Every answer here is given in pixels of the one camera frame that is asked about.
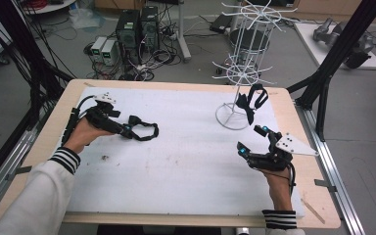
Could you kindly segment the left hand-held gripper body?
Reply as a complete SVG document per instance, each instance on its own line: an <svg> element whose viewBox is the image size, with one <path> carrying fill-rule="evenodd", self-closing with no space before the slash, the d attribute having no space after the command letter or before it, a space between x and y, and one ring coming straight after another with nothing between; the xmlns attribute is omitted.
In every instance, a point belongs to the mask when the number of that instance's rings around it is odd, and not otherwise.
<svg viewBox="0 0 376 235"><path fill-rule="evenodd" d="M85 111L87 120L96 128L114 134L121 134L123 126L112 120L112 118L120 116L120 111L114 110L116 100L110 96L109 92L95 95L93 99L96 101L96 105Z"/></svg>

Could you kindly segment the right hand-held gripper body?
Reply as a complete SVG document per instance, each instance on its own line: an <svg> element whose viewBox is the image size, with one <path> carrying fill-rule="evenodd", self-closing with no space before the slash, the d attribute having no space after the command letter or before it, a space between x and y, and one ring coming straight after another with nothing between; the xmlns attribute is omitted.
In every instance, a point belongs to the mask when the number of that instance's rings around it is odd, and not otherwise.
<svg viewBox="0 0 376 235"><path fill-rule="evenodd" d="M317 156L318 152L294 135L280 132L268 133L268 152L265 154L253 153L246 149L246 162L249 167L266 170L284 170L292 165L294 154Z"/></svg>

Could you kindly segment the black strappy cloth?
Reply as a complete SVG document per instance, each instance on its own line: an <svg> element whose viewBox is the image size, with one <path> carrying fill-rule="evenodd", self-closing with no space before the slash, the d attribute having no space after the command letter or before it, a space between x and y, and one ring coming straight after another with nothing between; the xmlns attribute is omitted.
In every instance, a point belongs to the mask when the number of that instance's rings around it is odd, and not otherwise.
<svg viewBox="0 0 376 235"><path fill-rule="evenodd" d="M255 93L259 91L258 97L255 99L254 105L251 106ZM246 112L248 124L252 124L255 119L255 111L259 109L268 100L268 93L266 89L260 84L256 83L251 86L248 94L240 94L236 106Z"/></svg>

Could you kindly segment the white wire rack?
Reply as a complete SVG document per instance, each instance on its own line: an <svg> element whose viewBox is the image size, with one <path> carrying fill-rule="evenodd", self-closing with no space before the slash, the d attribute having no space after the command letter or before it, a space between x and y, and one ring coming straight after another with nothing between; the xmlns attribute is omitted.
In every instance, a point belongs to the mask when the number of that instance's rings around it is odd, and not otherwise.
<svg viewBox="0 0 376 235"><path fill-rule="evenodd" d="M243 35L244 29L260 30L268 36L270 44L273 30L275 28L281 30L279 24L282 21L297 22L297 20L285 17L286 13L293 13L295 10L276 10L270 6L270 3L271 0L268 0L264 5L254 4L251 0L245 0L245 3L239 0L237 5L223 4L224 7L233 10L232 13L224 13L225 16L233 18L229 34L235 29L241 30L240 35ZM232 59L234 51L221 64L214 63L217 68L217 76L214 79L227 79L236 87L234 101L223 103L215 111L215 118L223 127L231 130L241 130L249 126L246 112L236 106L236 101L240 95L241 88L251 87L261 82L261 74L270 70L270 67L264 68L261 65L268 48L258 64L254 64L251 60L248 60L244 65L236 64Z"/></svg>

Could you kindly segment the person's left hand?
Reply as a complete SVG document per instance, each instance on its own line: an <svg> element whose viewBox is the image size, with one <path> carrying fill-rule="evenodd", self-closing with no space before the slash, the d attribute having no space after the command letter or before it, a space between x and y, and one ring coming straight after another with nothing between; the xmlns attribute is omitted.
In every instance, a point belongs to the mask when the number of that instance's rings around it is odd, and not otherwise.
<svg viewBox="0 0 376 235"><path fill-rule="evenodd" d="M111 135L111 132L94 127L85 117L76 125L69 140L64 144L65 148L79 154L85 146L100 136Z"/></svg>

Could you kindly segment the grey power supply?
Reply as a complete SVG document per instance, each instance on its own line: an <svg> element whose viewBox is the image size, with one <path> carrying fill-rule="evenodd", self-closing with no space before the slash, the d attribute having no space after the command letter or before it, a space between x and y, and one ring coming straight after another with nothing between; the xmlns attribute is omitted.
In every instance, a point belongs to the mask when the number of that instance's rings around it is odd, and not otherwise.
<svg viewBox="0 0 376 235"><path fill-rule="evenodd" d="M102 49L102 57L106 66L113 66L118 59L118 49L113 39L108 39Z"/></svg>
<svg viewBox="0 0 376 235"><path fill-rule="evenodd" d="M104 47L106 40L107 40L106 36L99 36L90 48L91 53L92 53L92 59L96 63L103 62L102 49Z"/></svg>

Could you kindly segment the wooden stick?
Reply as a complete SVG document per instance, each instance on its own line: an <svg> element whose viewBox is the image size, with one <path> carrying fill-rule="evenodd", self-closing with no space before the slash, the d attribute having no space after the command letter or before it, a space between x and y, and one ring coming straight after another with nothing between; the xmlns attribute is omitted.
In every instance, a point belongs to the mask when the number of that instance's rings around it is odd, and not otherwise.
<svg viewBox="0 0 376 235"><path fill-rule="evenodd" d="M322 223L325 224L325 219L317 212L317 210L305 199L301 199L301 202L307 207L307 209Z"/></svg>

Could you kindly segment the black computer tower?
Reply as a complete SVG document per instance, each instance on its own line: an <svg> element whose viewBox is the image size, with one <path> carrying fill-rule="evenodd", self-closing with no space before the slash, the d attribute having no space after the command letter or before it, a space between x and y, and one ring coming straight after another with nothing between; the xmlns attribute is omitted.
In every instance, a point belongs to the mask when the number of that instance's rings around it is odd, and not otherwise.
<svg viewBox="0 0 376 235"><path fill-rule="evenodd" d="M149 52L159 49L159 10L145 6L141 11L142 44Z"/></svg>
<svg viewBox="0 0 376 235"><path fill-rule="evenodd" d="M123 10L120 13L116 34L123 61L128 65L138 65L140 60L137 49L141 40L138 10Z"/></svg>

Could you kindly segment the black round stool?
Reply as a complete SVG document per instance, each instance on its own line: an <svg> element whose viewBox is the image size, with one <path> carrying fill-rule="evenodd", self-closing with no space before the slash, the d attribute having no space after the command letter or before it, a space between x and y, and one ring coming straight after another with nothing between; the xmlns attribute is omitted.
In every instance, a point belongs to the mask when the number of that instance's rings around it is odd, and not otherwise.
<svg viewBox="0 0 376 235"><path fill-rule="evenodd" d="M268 48L268 36L254 29L244 29L243 35L240 35L240 32L240 29L235 29L229 34L230 43L234 48L233 61L238 65L244 65L248 60L258 64Z"/></svg>

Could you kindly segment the clear plastic bag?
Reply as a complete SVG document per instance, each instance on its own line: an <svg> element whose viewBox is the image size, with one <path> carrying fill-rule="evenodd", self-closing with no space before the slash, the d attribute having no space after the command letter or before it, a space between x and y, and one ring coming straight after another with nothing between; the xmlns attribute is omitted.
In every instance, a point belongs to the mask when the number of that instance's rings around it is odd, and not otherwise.
<svg viewBox="0 0 376 235"><path fill-rule="evenodd" d="M71 26L74 29L94 30L104 25L105 19L91 9L69 10Z"/></svg>

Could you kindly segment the white platform board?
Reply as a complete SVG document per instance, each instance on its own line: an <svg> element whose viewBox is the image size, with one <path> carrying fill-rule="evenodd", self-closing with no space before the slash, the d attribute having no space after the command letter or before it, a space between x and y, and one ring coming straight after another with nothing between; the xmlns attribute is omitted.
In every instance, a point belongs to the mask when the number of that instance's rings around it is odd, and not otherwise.
<svg viewBox="0 0 376 235"><path fill-rule="evenodd" d="M318 28L318 24L312 23L296 23L295 29L297 30L301 40L305 43L305 47L309 51L310 55L319 66L326 55L329 53L328 46L322 42L316 42L312 39L313 32ZM360 67L359 70L371 70L376 71L376 55L373 52L369 52L370 56Z"/></svg>

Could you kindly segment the black flat device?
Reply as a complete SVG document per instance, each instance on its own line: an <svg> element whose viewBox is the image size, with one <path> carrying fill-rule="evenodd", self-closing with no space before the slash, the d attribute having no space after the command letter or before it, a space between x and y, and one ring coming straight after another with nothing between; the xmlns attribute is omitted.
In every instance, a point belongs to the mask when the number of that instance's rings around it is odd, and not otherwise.
<svg viewBox="0 0 376 235"><path fill-rule="evenodd" d="M231 26L232 17L219 15L210 25L210 30L217 33L223 33Z"/></svg>

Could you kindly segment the round white table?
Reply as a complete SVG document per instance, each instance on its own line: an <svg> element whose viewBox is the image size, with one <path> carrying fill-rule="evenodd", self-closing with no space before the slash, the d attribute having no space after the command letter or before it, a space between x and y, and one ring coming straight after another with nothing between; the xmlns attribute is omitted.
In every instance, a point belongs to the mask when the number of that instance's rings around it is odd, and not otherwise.
<svg viewBox="0 0 376 235"><path fill-rule="evenodd" d="M75 2L76 0L64 0L62 4L54 4L54 5L47 4L41 9L33 9L33 8L24 7L23 10L29 15L44 14L44 13L50 13L50 12L58 11L61 9L65 9L69 7L70 5L74 4Z"/></svg>

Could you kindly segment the grey robot parts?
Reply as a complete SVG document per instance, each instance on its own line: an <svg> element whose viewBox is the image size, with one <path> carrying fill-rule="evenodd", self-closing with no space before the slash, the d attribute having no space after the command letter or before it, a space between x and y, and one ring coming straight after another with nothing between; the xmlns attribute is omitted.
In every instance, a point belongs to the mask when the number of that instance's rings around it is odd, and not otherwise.
<svg viewBox="0 0 376 235"><path fill-rule="evenodd" d="M329 48L332 48L332 46L338 41L347 25L347 22L340 22L334 26L332 31L329 31L329 26L332 21L332 18L328 18L321 26L315 29L312 34L312 39L315 42L322 41ZM371 58L369 52L373 47L373 37L364 32L351 48L348 56L344 59L343 64L347 69L353 70L359 68Z"/></svg>

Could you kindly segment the black frame post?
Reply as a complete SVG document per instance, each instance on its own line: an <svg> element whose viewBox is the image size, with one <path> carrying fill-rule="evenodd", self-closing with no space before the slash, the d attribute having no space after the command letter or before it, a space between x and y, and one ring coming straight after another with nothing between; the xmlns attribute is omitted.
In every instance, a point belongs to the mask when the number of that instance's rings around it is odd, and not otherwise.
<svg viewBox="0 0 376 235"><path fill-rule="evenodd" d="M18 50L18 53L15 53L0 36L0 44L29 85L30 109L26 120L27 126L33 127L40 120L41 108L60 99L64 92L61 82L70 82L73 77L46 60L13 0L0 0L0 23Z"/></svg>
<svg viewBox="0 0 376 235"><path fill-rule="evenodd" d="M347 26L318 69L311 76L287 88L289 93L294 93L302 88L305 89L304 93L295 102L306 111L311 111L314 101L318 100L315 133L322 142L325 141L324 123L330 81L339 66L350 54L355 42L367 30L375 18L376 0L361 0L349 19Z"/></svg>

